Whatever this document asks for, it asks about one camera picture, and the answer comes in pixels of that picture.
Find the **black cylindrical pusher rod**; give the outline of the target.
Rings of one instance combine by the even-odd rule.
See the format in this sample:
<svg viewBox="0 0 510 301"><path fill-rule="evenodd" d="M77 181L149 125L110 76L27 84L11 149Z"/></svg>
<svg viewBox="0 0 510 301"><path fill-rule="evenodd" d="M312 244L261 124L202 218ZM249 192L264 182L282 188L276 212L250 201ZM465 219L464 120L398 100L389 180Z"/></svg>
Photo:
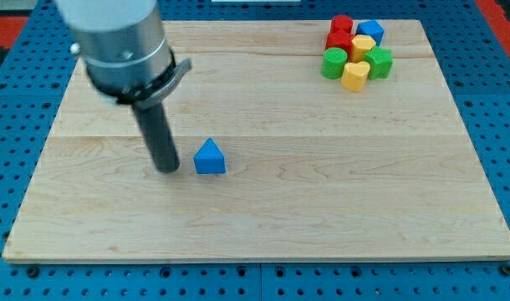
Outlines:
<svg viewBox="0 0 510 301"><path fill-rule="evenodd" d="M133 105L132 110L155 168L161 173L176 171L179 156L162 104L148 109Z"/></svg>

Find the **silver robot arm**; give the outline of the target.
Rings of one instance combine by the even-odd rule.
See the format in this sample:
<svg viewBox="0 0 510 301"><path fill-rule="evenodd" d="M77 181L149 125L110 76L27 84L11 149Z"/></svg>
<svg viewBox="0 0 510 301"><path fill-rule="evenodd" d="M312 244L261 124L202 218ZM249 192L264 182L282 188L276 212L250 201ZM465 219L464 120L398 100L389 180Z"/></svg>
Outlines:
<svg viewBox="0 0 510 301"><path fill-rule="evenodd" d="M55 0L91 84L110 103L131 107L155 168L180 166L163 100L192 67L177 62L156 0Z"/></svg>

